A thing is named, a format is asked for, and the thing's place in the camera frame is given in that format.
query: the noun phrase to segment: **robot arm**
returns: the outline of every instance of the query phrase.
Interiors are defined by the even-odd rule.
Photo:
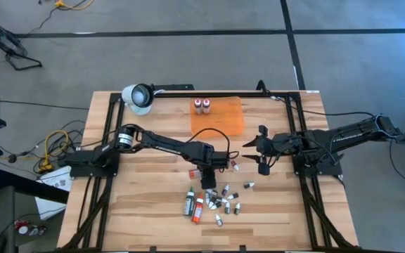
[[[77,151],[67,156],[66,165],[89,165],[104,167],[111,157],[118,153],[137,153],[144,148],[154,148],[167,153],[179,155],[187,162],[195,164],[201,172],[203,189],[216,188],[215,169],[229,167],[228,152],[218,152],[210,144],[201,141],[181,142],[167,138],[152,131],[146,131],[135,124],[122,126],[115,133],[116,138],[106,145],[99,145],[93,152]]]
[[[349,124],[331,130],[298,131],[295,134],[276,134],[268,138],[265,126],[259,127],[261,135],[245,144],[255,146],[261,155],[244,155],[259,164],[259,173],[269,175],[268,157],[279,159],[281,155],[292,155],[295,167],[304,168],[307,175],[313,173],[339,175],[341,168],[338,161],[342,155],[337,152],[356,146],[366,141],[387,141],[401,135],[388,117],[378,115],[361,122]]]

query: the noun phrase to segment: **white bottle cap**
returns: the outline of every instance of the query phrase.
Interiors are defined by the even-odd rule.
[[[29,228],[27,226],[22,226],[21,228],[18,229],[19,234],[25,235],[29,231]]]

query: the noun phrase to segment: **white lamp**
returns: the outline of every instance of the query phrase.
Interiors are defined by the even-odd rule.
[[[132,84],[123,89],[121,97],[136,115],[145,115],[151,111],[154,93],[146,84]]]

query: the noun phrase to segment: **red bottle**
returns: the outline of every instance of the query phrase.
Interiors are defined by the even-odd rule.
[[[203,212],[203,198],[204,195],[201,193],[198,199],[196,199],[195,209],[193,210],[193,216],[191,217],[191,221],[194,223],[200,222],[201,214]]]

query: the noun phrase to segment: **wooden tabletop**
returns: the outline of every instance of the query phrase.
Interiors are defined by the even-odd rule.
[[[94,93],[83,144],[101,139],[109,96],[108,91]],[[305,110],[324,112],[319,93],[302,91],[301,97]],[[136,116],[131,110],[125,110],[123,124],[138,124],[156,134],[186,141],[192,136],[189,100],[156,98],[153,109],[145,116]],[[241,103],[245,130],[242,136],[230,136],[231,150],[254,155],[254,148],[242,148],[242,145],[255,137],[260,124],[269,128],[270,136],[290,132],[284,103],[268,98],[242,98]],[[328,128],[324,116],[306,113],[305,117],[309,129]],[[202,141],[213,145],[215,150],[226,149],[223,138]],[[257,164],[252,160],[239,157],[236,161],[240,171],[227,169],[224,173],[217,172],[216,178],[219,192],[228,183],[230,193],[239,193],[240,197],[231,201],[231,208],[240,202],[240,214],[225,214],[224,208],[212,211],[205,205],[201,223],[195,225],[182,214],[188,189],[193,186],[196,195],[201,191],[200,182],[188,177],[188,170],[195,169],[195,165],[158,150],[122,155],[110,196],[103,250],[149,250],[150,246],[157,246],[158,250],[238,250],[239,245],[256,250],[311,249],[300,183],[293,174],[290,158],[280,158],[269,176],[258,174]],[[244,189],[243,184],[248,181],[256,184]],[[343,186],[331,176],[320,176],[319,181],[326,214],[344,237],[356,245]],[[73,181],[58,247],[67,243],[76,232],[86,182],[87,178]],[[90,186],[84,218],[91,189]],[[216,213],[220,213],[224,222],[222,227],[215,222]],[[314,218],[319,244],[322,244],[319,220],[315,214]],[[98,226],[93,226],[91,246],[96,243],[97,230]]]

